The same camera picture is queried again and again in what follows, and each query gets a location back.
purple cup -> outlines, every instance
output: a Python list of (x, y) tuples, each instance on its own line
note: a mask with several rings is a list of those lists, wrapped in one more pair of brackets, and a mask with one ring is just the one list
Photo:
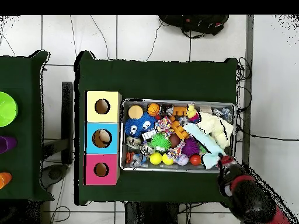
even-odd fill
[(13, 149), (16, 144), (16, 138), (12, 136), (0, 136), (0, 154)]

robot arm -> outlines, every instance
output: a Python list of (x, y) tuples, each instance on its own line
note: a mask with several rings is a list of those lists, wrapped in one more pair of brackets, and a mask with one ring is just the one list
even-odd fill
[(230, 199), (230, 211), (236, 218), (246, 224), (291, 224), (270, 193), (265, 192), (233, 157), (221, 154), (220, 157), (219, 189)]

dark green table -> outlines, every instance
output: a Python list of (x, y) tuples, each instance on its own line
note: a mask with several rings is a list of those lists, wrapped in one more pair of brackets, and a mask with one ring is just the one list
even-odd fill
[(40, 185), (41, 90), (40, 75), (48, 52), (39, 51), (30, 57), (0, 57), (0, 91), (17, 102), (16, 119), (0, 128), (1, 136), (18, 140), (15, 149), (0, 154), (0, 172), (10, 172), (12, 181), (0, 190), (0, 199), (51, 200), (51, 194)]
[(95, 60), (81, 52), (75, 63), (75, 202), (225, 201), (217, 174), (121, 171), (116, 186), (83, 185), (84, 91), (118, 91), (123, 99), (236, 102), (235, 59), (225, 62)]

green bowl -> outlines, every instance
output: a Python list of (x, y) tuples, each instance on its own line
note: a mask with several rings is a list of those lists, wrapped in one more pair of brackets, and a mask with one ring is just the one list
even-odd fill
[(18, 114), (18, 105), (7, 93), (0, 92), (0, 127), (9, 125)]

pink cube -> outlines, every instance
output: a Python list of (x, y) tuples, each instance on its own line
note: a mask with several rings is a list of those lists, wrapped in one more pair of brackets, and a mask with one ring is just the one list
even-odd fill
[(115, 186), (120, 169), (116, 155), (86, 155), (85, 185)]

